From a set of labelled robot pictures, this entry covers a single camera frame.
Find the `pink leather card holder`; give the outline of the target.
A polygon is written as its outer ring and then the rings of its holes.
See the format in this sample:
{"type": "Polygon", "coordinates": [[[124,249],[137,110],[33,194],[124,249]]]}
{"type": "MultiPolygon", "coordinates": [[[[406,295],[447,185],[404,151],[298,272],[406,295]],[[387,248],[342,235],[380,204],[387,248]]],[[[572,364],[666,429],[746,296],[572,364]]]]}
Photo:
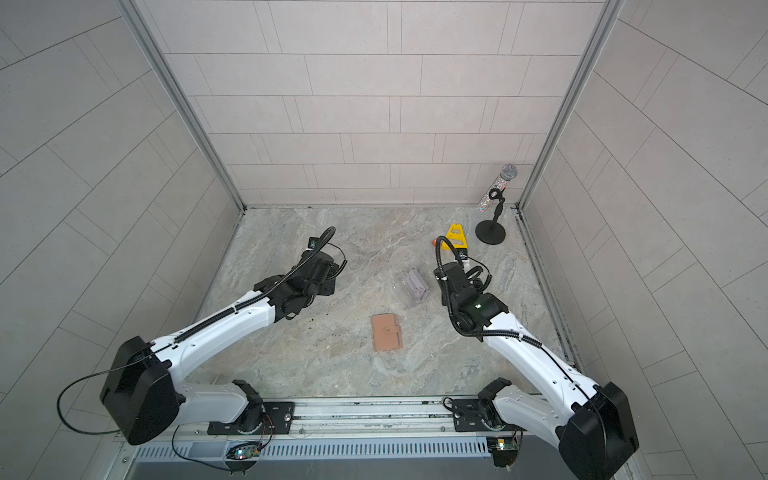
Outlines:
{"type": "Polygon", "coordinates": [[[402,330],[398,316],[378,314],[371,318],[373,346],[376,352],[399,350],[403,347],[402,330]]]}

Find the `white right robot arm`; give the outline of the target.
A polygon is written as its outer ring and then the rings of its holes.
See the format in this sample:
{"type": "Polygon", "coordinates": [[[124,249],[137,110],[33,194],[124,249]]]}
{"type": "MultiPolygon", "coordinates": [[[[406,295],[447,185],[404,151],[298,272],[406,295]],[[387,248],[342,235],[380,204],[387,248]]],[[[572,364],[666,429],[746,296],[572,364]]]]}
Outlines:
{"type": "Polygon", "coordinates": [[[482,290],[480,270],[459,262],[434,275],[454,329],[501,354],[539,394],[501,379],[481,393],[491,417],[555,447],[579,479],[610,479],[639,448],[629,399],[614,383],[598,384],[537,340],[496,296],[482,290]]]}

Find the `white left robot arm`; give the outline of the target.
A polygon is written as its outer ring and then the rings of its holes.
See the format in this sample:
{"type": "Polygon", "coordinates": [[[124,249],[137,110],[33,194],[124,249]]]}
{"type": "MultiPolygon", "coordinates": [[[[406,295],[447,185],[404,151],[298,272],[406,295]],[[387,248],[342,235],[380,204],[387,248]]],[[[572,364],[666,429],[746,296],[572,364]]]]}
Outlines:
{"type": "Polygon", "coordinates": [[[263,400],[249,383],[197,385],[187,377],[241,338],[294,318],[318,296],[332,295],[344,267],[326,253],[307,249],[291,272],[256,283],[212,316],[152,341],[140,336],[125,341],[100,401],[128,443],[141,445],[170,427],[202,422],[243,434],[261,429],[263,400]]]}

